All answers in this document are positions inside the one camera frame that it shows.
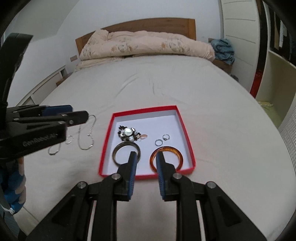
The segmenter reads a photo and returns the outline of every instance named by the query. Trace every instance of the wooden bed frame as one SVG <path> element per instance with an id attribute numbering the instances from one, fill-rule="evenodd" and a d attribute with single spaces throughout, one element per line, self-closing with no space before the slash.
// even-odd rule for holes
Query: wooden bed frame
<path id="1" fill-rule="evenodd" d="M 195 19 L 190 18 L 147 18 L 118 23 L 102 29 L 105 29 L 108 32 L 136 32 L 140 30 L 151 32 L 167 32 L 173 34 L 182 34 L 188 38 L 196 40 Z M 79 54 L 93 33 L 94 32 L 91 32 L 75 40 Z"/>

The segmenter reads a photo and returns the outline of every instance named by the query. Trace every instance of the amber bangle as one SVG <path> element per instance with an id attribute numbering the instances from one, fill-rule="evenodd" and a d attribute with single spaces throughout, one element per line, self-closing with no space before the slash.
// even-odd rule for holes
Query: amber bangle
<path id="1" fill-rule="evenodd" d="M 117 165 L 117 166 L 120 166 L 121 164 L 118 163 L 116 160 L 115 160 L 115 156 L 116 156 L 116 153 L 119 151 L 120 148 L 124 147 L 124 146 L 133 146 L 137 149 L 137 159 L 138 159 L 138 162 L 141 158 L 141 150 L 139 148 L 139 146 L 135 143 L 135 142 L 129 142 L 129 141 L 126 141 L 126 142 L 121 142 L 119 143 L 113 150 L 113 153 L 112 153 L 112 159 L 114 161 L 114 163 Z"/>
<path id="2" fill-rule="evenodd" d="M 170 151 L 172 153 L 175 153 L 178 156 L 179 161 L 180 161 L 179 165 L 176 168 L 176 171 L 181 169 L 181 167 L 183 166 L 183 156 L 182 156 L 181 152 L 174 147 L 163 146 L 163 147 L 157 148 L 150 156 L 150 167 L 151 167 L 152 171 L 157 172 L 156 168 L 153 165 L 153 160 L 156 157 L 157 152 L 159 152 L 159 151 Z"/>

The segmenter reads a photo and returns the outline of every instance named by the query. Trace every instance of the white bed sheet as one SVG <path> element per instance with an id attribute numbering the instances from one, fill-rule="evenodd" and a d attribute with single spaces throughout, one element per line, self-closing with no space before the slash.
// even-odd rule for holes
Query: white bed sheet
<path id="1" fill-rule="evenodd" d="M 46 149 L 25 157 L 24 207 L 39 221 L 77 182 L 102 180 L 97 170 L 112 113 L 163 105 L 177 105 L 185 123 L 197 163 L 192 181 L 215 181 L 270 241 L 295 210 L 296 177 L 280 134 L 251 95 L 208 60 L 144 56 L 90 67 L 73 73 L 42 104 L 70 104 L 97 122 L 88 151 L 76 138 L 55 156 Z M 175 240 L 176 205 L 162 201 L 157 180 L 136 181 L 132 200 L 118 202 L 117 219 L 119 241 Z"/>

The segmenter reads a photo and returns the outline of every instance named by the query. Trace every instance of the electrical outlet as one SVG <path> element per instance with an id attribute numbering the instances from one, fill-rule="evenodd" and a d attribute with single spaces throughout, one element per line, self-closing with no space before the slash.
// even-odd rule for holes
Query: electrical outlet
<path id="1" fill-rule="evenodd" d="M 71 62 L 75 61 L 76 59 L 78 59 L 78 58 L 77 58 L 77 55 L 74 55 L 74 56 L 72 56 L 72 57 L 70 58 Z"/>

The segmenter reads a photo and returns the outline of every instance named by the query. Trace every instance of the white wardrobe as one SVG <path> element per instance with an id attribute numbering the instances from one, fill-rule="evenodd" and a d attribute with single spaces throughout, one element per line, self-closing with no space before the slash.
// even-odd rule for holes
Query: white wardrobe
<path id="1" fill-rule="evenodd" d="M 249 92 L 257 69 L 260 22 L 256 0 L 221 0 L 224 38 L 234 49 L 232 74 Z"/>

